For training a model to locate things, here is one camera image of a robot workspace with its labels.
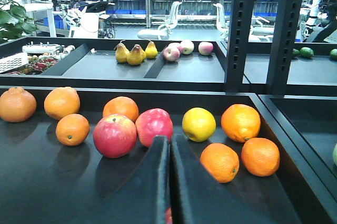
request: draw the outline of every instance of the pink apple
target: pink apple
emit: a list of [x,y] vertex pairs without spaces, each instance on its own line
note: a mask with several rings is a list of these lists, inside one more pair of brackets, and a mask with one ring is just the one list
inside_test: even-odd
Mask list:
[[213,44],[210,42],[201,42],[198,46],[199,53],[208,56],[213,51]]
[[180,42],[181,47],[183,47],[183,54],[188,55],[194,50],[194,43],[191,40],[185,39]]
[[168,112],[153,108],[141,113],[136,120],[138,138],[142,145],[149,148],[155,136],[167,136],[171,141],[173,123]]
[[166,47],[163,56],[167,61],[174,62],[179,59],[180,51],[177,47]]
[[93,138],[96,149],[103,156],[121,157],[136,145],[136,125],[124,115],[108,115],[97,123]]
[[168,47],[177,47],[178,50],[180,51],[180,54],[183,52],[183,47],[180,45],[180,43],[170,43]]

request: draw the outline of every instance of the black metal post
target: black metal post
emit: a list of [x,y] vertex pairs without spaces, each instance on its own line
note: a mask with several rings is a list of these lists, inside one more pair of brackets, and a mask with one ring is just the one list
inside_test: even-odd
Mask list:
[[279,0],[267,74],[267,93],[284,95],[302,0]]
[[238,92],[242,85],[253,7],[254,0],[232,0],[225,91]]

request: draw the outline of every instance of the green lime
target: green lime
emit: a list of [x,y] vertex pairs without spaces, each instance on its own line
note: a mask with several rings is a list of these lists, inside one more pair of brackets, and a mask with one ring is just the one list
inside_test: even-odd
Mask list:
[[293,57],[299,56],[300,51],[298,49],[293,48]]
[[332,49],[330,51],[330,59],[336,61],[337,60],[337,49]]
[[304,58],[312,58],[314,56],[314,51],[312,48],[309,47],[302,47],[300,49],[300,55]]
[[335,165],[337,165],[337,144],[335,145],[335,147],[333,149],[332,158],[333,158],[333,161],[334,161]]

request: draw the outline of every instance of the orange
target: orange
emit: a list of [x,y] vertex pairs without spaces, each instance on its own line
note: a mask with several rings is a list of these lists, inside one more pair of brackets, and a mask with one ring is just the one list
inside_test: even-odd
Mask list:
[[90,132],[89,121],[79,114],[63,117],[56,126],[56,137],[64,145],[76,146],[84,142]]
[[80,97],[77,91],[70,87],[57,87],[44,100],[46,113],[60,120],[66,115],[76,114],[80,109]]
[[245,104],[234,104],[222,114],[221,127],[234,141],[245,142],[259,134],[259,113]]
[[35,111],[35,97],[21,86],[11,87],[0,96],[0,117],[5,121],[20,123]]
[[118,96],[108,101],[103,108],[103,117],[114,114],[125,115],[136,122],[139,116],[138,105],[129,97]]
[[232,181],[239,170],[237,153],[225,144],[210,144],[201,153],[201,164],[220,183]]
[[256,176],[274,174],[280,166],[280,152],[272,141],[266,138],[251,138],[245,142],[241,159],[247,170]]

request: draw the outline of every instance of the white basket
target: white basket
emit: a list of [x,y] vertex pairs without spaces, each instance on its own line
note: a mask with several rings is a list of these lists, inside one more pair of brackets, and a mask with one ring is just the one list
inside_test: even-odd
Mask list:
[[28,54],[26,52],[21,52],[13,56],[2,58],[0,59],[0,73],[18,68],[26,64],[28,64]]

